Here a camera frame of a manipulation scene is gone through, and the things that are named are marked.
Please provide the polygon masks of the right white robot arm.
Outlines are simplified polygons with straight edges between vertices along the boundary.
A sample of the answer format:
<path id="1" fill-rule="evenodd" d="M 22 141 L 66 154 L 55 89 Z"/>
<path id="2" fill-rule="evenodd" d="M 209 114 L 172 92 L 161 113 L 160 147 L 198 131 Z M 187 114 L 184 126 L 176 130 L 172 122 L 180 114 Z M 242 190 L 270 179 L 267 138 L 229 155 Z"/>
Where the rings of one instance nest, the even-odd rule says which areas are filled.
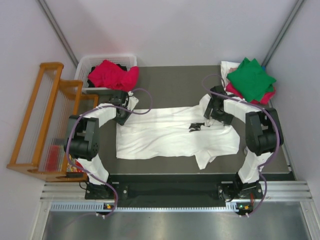
<path id="1" fill-rule="evenodd" d="M 232 185 L 221 187 L 219 194 L 228 202 L 234 197 L 246 198 L 258 191 L 261 170 L 284 143 L 278 113 L 274 108 L 263 108 L 228 95 L 221 85 L 209 92 L 211 96 L 203 115 L 206 120 L 230 125 L 237 118 L 245 126 L 244 163 Z"/>

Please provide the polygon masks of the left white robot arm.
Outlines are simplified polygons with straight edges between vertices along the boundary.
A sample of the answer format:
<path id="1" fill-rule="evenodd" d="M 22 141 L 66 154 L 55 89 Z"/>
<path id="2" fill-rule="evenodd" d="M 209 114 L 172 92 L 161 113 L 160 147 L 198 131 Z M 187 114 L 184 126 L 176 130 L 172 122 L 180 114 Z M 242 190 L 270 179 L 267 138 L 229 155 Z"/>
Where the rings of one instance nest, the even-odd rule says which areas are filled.
<path id="1" fill-rule="evenodd" d="M 109 172 L 99 156 L 100 127 L 111 120 L 124 125 L 138 102 L 131 91 L 112 90 L 108 102 L 68 118 L 63 146 L 68 164 L 86 173 L 102 198 L 109 198 L 114 187 L 108 183 Z"/>

